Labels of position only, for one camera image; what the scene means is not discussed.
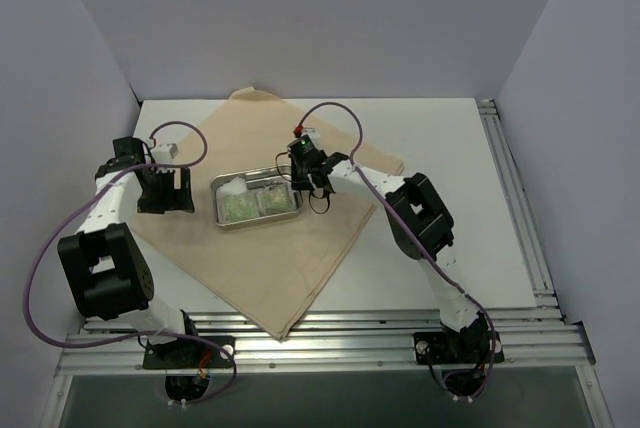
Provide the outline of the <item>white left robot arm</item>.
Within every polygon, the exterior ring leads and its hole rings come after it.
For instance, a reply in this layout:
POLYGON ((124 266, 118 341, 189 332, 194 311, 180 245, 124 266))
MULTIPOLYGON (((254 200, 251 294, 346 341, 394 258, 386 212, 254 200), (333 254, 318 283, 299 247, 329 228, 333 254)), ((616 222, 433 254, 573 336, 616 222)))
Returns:
POLYGON ((123 137, 113 148, 114 157, 95 174, 100 198, 76 233, 57 244, 72 296, 82 316, 150 331, 152 343, 166 344, 170 360, 190 367, 202 353, 194 323, 155 296, 151 269, 128 226, 135 214, 193 213, 190 170, 172 167, 174 143, 123 137))

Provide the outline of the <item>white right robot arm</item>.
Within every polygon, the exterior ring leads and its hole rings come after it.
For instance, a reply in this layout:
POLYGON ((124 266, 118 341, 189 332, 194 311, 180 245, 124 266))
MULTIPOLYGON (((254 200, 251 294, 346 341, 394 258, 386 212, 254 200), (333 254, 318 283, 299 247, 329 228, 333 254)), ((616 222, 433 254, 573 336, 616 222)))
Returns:
POLYGON ((494 346, 486 311, 459 281, 453 217, 426 175, 391 175, 362 166, 343 153, 327 155, 307 135, 292 141, 287 155, 294 188, 320 190, 325 198, 351 195, 384 209, 396 245, 426 274, 450 357, 464 361, 479 349, 494 346))

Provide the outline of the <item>green gauze packet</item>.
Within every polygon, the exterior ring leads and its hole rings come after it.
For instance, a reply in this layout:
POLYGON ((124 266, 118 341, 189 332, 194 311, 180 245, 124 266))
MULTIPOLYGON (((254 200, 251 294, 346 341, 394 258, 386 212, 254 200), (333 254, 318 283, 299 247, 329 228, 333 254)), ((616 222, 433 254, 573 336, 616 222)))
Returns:
POLYGON ((223 223, 239 223, 256 219, 261 215, 257 199, 251 192, 223 196, 219 208, 223 223))
POLYGON ((294 201, 284 185, 262 189, 257 192, 256 198, 264 215, 287 213, 294 208, 294 201))

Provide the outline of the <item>steel instrument tray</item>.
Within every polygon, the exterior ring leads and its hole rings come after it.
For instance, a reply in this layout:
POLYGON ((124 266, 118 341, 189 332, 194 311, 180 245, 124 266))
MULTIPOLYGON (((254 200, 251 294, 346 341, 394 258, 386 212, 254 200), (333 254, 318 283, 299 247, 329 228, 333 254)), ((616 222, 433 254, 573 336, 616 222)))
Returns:
POLYGON ((213 221, 223 230, 249 228, 297 217, 302 196, 286 165, 219 175, 210 182, 213 221))

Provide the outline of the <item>white gauze pad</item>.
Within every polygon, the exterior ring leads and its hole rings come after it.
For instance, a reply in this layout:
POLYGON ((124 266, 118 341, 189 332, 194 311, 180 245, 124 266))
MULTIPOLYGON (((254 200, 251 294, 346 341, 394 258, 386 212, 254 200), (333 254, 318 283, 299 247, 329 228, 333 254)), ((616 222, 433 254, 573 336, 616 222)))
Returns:
POLYGON ((230 181, 222 184, 218 189, 217 193, 220 196, 234 196, 241 195, 248 191, 246 181, 243 177, 234 177, 230 181))

